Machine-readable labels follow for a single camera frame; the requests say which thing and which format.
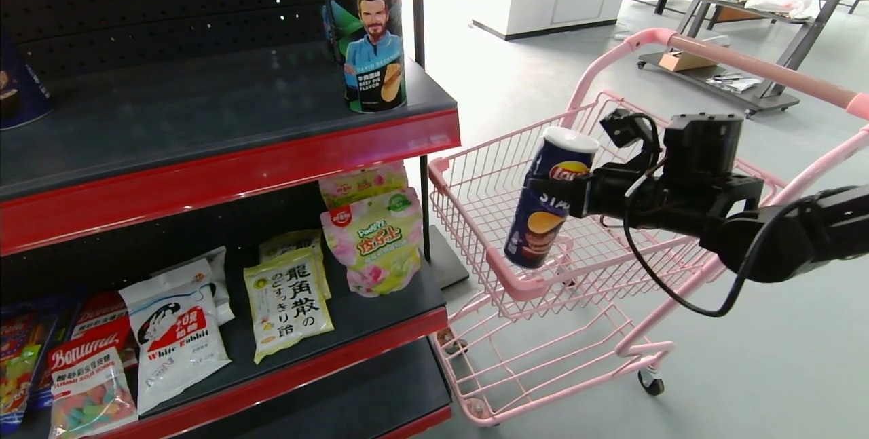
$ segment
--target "blue can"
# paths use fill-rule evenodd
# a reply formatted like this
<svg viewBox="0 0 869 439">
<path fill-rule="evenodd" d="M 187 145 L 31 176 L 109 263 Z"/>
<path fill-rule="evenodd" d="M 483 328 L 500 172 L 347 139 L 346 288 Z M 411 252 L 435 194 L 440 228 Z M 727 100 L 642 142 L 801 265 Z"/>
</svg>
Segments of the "blue can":
<svg viewBox="0 0 869 439">
<path fill-rule="evenodd" d="M 52 113 L 54 105 L 6 30 L 0 40 L 0 130 L 6 130 L 40 120 Z"/>
<path fill-rule="evenodd" d="M 529 179 L 573 180 L 591 169 L 599 143 L 592 137 L 563 127 L 548 127 L 537 151 Z M 568 218 L 570 203 L 545 193 L 523 188 L 506 244 L 504 256 L 513 264 L 536 269 L 543 266 L 561 226 Z"/>
</svg>

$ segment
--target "cart wheel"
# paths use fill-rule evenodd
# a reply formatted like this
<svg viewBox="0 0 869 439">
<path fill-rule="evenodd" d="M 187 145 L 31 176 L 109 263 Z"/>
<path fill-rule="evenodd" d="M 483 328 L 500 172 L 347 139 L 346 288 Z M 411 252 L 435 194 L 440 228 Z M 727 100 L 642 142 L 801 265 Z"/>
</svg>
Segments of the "cart wheel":
<svg viewBox="0 0 869 439">
<path fill-rule="evenodd" d="M 465 408 L 468 409 L 468 413 L 470 413 L 471 415 L 474 415 L 474 417 L 477 417 L 478 419 L 492 418 L 492 414 L 489 411 L 488 407 L 486 406 L 486 402 L 484 402 L 478 398 L 465 399 Z M 500 424 L 497 423 L 497 424 L 493 424 L 490 427 L 496 427 L 499 425 Z"/>
<path fill-rule="evenodd" d="M 648 370 L 638 371 L 637 377 L 640 378 L 640 385 L 649 395 L 658 396 L 664 393 L 664 380 L 655 378 Z"/>
<path fill-rule="evenodd" d="M 464 339 L 459 339 L 457 342 L 454 342 L 447 347 L 444 347 L 443 350 L 451 356 L 457 352 L 468 352 L 468 341 Z"/>
<path fill-rule="evenodd" d="M 443 347 L 444 352 L 448 355 L 453 355 L 457 352 L 466 352 L 468 350 L 468 341 L 464 339 L 456 339 L 456 335 L 453 334 L 453 330 L 450 328 L 444 328 L 444 330 L 440 330 L 437 333 L 437 343 Z"/>
</svg>

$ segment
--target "cylindrical snack can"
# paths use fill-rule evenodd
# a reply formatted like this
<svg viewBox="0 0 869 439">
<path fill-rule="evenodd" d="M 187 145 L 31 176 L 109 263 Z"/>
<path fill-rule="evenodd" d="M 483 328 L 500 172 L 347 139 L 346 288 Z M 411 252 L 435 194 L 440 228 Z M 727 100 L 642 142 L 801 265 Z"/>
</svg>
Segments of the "cylindrical snack can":
<svg viewBox="0 0 869 439">
<path fill-rule="evenodd" d="M 531 178 L 573 180 L 589 172 L 598 149 L 599 143 L 592 137 L 563 127 L 547 127 L 525 182 Z M 506 259 L 528 269 L 543 266 L 569 210 L 568 200 L 523 188 L 504 244 Z"/>
<path fill-rule="evenodd" d="M 407 102 L 401 0 L 326 0 L 325 11 L 348 106 L 375 113 Z"/>
<path fill-rule="evenodd" d="M 52 113 L 54 103 L 6 30 L 0 34 L 0 130 L 6 130 L 40 120 Z"/>
</svg>

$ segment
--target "gray floor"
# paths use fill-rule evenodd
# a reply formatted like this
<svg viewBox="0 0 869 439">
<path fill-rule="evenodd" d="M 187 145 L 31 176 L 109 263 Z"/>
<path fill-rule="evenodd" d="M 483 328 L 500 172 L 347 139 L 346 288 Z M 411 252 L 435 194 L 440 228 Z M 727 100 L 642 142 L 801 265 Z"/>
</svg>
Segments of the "gray floor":
<svg viewBox="0 0 869 439">
<path fill-rule="evenodd" d="M 581 72 L 615 44 L 615 33 L 674 27 L 678 21 L 677 16 L 655 16 L 650 7 L 626 1 L 615 27 L 504 43 L 468 28 L 472 12 L 457 3 L 468 2 L 426 0 L 426 55 L 430 74 L 459 101 L 466 147 L 561 113 Z M 867 30 L 869 3 L 853 16 L 837 13 L 801 71 L 869 90 Z M 729 34 L 735 49 L 774 60 L 795 28 L 749 22 L 724 24 L 717 31 Z M 626 58 L 612 66 L 593 90 L 615 90 L 664 115 L 740 111 L 664 74 L 639 71 L 634 62 Z M 861 126 L 844 112 L 804 96 L 788 112 L 749 121 L 739 154 L 791 179 Z M 816 188 L 867 182 L 869 153 L 864 152 Z M 717 304 L 726 284 L 707 285 L 695 299 Z M 475 287 L 450 290 L 451 309 L 461 306 Z M 622 377 L 493 429 L 478 429 L 454 408 L 452 420 L 420 437 L 866 437 L 867 294 L 869 257 L 832 263 L 786 284 L 750 284 L 727 318 L 680 310 L 655 328 L 650 337 L 673 340 L 678 347 L 662 370 L 667 391 L 658 398 L 647 396 L 635 377 Z M 639 321 L 662 299 L 652 292 L 618 304 Z M 565 312 L 522 322 L 509 328 L 509 334 L 505 331 L 504 345 L 520 352 L 542 335 L 584 325 L 584 317 L 583 312 Z M 491 356 L 469 358 L 482 362 Z"/>
</svg>

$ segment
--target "plastic bag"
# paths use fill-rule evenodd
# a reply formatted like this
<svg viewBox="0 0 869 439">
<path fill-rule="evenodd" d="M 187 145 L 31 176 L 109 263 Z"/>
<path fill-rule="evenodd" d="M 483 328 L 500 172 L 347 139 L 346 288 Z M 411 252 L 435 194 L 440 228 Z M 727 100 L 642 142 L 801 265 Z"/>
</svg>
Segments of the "plastic bag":
<svg viewBox="0 0 869 439">
<path fill-rule="evenodd" d="M 144 414 L 230 363 L 217 328 L 212 282 L 176 288 L 147 279 L 120 291 L 139 343 L 139 412 Z"/>
<path fill-rule="evenodd" d="M 320 194 L 328 210 L 376 197 L 395 189 L 407 188 L 404 163 L 381 164 L 365 170 L 342 173 L 320 180 Z"/>
<path fill-rule="evenodd" d="M 323 248 L 320 241 L 320 231 L 296 231 L 286 232 L 260 244 L 260 263 L 267 263 L 281 254 L 286 254 L 300 248 L 311 248 L 314 251 L 314 259 L 320 265 L 317 276 L 317 287 L 323 298 L 329 300 L 332 292 L 329 290 L 329 282 L 326 281 L 326 269 L 323 267 Z"/>
<path fill-rule="evenodd" d="M 202 256 L 194 257 L 171 268 L 151 275 L 158 279 L 166 288 L 174 288 L 186 282 L 209 281 L 215 284 L 215 307 L 217 307 L 217 325 L 236 318 L 229 306 L 229 291 L 226 290 L 226 272 L 223 262 L 226 260 L 226 247 L 209 250 Z"/>
<path fill-rule="evenodd" d="M 138 419 L 124 376 L 127 326 L 114 321 L 50 352 L 52 428 L 49 439 L 95 436 Z"/>
<path fill-rule="evenodd" d="M 320 215 L 326 243 L 364 297 L 402 290 L 420 269 L 422 211 L 412 188 Z"/>
<path fill-rule="evenodd" d="M 758 9 L 761 12 L 784 13 L 795 20 L 816 18 L 820 9 L 814 0 L 748 0 L 746 9 Z"/>
<path fill-rule="evenodd" d="M 316 284 L 323 278 L 320 268 L 306 247 L 244 270 L 257 342 L 255 364 L 304 337 L 335 330 Z"/>
<path fill-rule="evenodd" d="M 21 426 L 37 365 L 56 321 L 53 315 L 16 313 L 0 312 L 0 433 L 4 435 Z"/>
<path fill-rule="evenodd" d="M 74 341 L 84 337 L 84 335 L 94 328 L 120 320 L 128 324 L 127 305 L 117 291 L 106 291 L 105 293 L 96 294 L 88 298 L 84 306 L 81 307 L 78 317 L 75 319 L 75 325 L 72 327 L 72 332 L 69 334 L 69 340 Z M 127 344 L 119 351 L 121 359 L 124 360 L 125 370 L 130 370 L 138 364 L 136 359 L 136 339 L 134 339 L 132 331 L 128 332 Z"/>
</svg>

